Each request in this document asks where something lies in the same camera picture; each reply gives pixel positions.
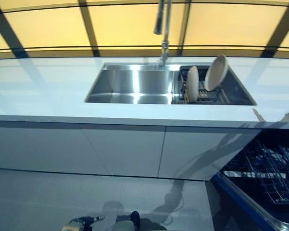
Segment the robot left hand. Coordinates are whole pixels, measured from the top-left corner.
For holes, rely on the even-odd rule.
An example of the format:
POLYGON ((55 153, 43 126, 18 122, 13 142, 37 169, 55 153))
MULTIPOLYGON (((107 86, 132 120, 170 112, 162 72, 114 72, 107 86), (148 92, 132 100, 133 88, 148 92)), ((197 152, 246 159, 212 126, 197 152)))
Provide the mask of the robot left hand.
POLYGON ((79 217, 79 218, 72 219, 70 221, 70 223, 76 223, 76 224, 80 224, 84 227, 89 227, 93 223, 102 221, 104 219, 105 219, 104 215, 100 215, 100 216, 96 216, 96 217, 85 216, 85 217, 79 217))

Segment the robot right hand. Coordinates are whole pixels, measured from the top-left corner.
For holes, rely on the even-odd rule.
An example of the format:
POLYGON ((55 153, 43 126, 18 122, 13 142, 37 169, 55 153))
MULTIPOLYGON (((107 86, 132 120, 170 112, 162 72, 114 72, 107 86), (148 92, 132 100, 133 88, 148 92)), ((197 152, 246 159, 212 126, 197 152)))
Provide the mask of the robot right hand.
MULTIPOLYGON (((255 108, 252 108, 252 111, 259 120, 259 122, 266 122, 264 117, 255 108)), ((284 116, 279 121, 277 121, 277 123, 288 123, 288 122, 289 122, 289 113, 285 113, 284 116)))

